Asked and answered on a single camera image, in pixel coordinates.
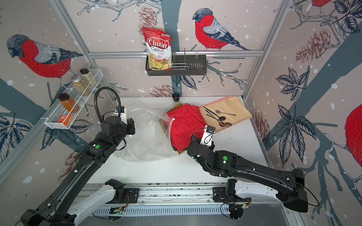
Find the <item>red trousers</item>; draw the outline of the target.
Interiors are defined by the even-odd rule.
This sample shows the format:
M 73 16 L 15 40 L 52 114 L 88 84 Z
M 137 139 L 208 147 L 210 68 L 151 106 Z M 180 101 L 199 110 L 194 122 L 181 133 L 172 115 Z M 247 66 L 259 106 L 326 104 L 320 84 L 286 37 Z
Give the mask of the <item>red trousers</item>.
M 207 126 L 199 106 L 184 104 L 171 112 L 168 117 L 174 118 L 172 124 L 180 133 L 180 148 L 186 150 L 190 144 L 191 136 L 202 138 L 203 128 Z

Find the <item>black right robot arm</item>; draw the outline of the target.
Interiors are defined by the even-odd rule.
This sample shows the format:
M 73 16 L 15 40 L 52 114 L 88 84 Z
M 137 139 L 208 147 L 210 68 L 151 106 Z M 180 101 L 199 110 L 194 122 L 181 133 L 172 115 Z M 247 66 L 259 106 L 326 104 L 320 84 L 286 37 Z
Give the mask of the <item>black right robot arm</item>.
M 301 170 L 276 170 L 251 162 L 225 150 L 213 151 L 215 145 L 201 144 L 201 139 L 191 137 L 187 154 L 201 165 L 204 171 L 216 177 L 234 177 L 251 180 L 275 189 L 284 207 L 308 212 L 307 192 L 304 189 L 304 174 Z

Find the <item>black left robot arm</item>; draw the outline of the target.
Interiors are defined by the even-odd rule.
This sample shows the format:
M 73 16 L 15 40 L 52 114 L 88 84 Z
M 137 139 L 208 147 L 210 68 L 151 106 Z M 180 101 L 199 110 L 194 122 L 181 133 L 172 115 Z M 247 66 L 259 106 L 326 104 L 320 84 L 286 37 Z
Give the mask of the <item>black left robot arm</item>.
M 116 151 L 127 135 L 135 134 L 132 118 L 122 121 L 110 116 L 100 122 L 101 132 L 77 156 L 76 166 L 58 188 L 37 209 L 28 209 L 20 218 L 25 226 L 74 226 L 79 213 L 69 213 L 72 203 L 91 176 Z

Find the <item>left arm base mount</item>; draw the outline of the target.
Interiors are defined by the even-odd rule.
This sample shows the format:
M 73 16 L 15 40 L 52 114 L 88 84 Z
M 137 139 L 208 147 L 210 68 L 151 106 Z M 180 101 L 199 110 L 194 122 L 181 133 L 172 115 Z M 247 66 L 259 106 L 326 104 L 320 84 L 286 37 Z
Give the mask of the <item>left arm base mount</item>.
M 118 188 L 115 197 L 107 204 L 135 204 L 139 197 L 139 188 Z

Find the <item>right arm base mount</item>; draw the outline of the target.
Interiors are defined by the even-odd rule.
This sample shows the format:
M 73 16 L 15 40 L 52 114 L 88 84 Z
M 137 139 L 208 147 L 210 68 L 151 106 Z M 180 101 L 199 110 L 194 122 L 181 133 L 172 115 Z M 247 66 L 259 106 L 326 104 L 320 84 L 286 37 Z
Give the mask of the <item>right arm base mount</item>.
M 240 198 L 235 190 L 227 190 L 226 187 L 213 187 L 213 201 L 221 203 L 251 202 L 249 198 Z

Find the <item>black trousers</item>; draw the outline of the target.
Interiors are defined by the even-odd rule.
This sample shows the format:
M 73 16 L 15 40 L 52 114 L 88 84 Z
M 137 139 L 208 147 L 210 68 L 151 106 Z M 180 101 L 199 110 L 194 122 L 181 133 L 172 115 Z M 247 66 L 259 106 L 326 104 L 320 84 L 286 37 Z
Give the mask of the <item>black trousers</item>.
M 172 145 L 172 148 L 174 149 L 174 151 L 179 152 L 182 150 L 180 148 L 180 133 L 173 124 L 170 127 L 170 140 L 171 140 L 171 145 Z

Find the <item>clear plastic vacuum bag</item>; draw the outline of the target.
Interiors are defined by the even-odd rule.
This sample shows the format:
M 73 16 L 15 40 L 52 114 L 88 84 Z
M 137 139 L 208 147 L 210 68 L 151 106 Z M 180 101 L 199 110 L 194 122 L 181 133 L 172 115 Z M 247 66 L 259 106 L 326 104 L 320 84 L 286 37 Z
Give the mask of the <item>clear plastic vacuum bag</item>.
M 133 163 L 145 163 L 173 158 L 177 155 L 171 146 L 170 127 L 174 118 L 160 107 L 147 105 L 136 98 L 125 102 L 127 117 L 134 120 L 135 134 L 125 138 L 126 147 L 115 152 L 116 157 Z M 159 120 L 167 123 L 163 131 Z

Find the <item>brown trousers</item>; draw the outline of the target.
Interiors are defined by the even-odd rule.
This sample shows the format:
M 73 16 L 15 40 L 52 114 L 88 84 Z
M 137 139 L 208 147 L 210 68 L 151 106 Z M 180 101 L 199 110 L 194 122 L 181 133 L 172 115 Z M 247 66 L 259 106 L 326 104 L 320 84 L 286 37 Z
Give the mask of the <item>brown trousers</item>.
M 183 106 L 183 105 L 182 105 L 182 104 L 176 104 L 176 105 L 175 105 L 172 109 L 170 109 L 168 112 L 171 112 L 171 111 L 173 111 L 173 110 L 175 110 L 175 109 L 177 109 L 177 108 L 180 108 L 181 106 Z M 163 131 L 166 132 L 166 131 L 168 130 L 168 125 L 167 125 L 167 123 L 165 123 L 165 121 L 162 120 L 162 119 L 159 120 L 159 123 L 160 123 L 161 128 L 163 129 Z M 173 150 L 178 153 L 178 155 L 180 155 L 182 152 L 184 152 L 184 150 L 178 151 L 177 148 L 173 146 L 173 144 L 171 144 L 171 146 L 172 146 Z

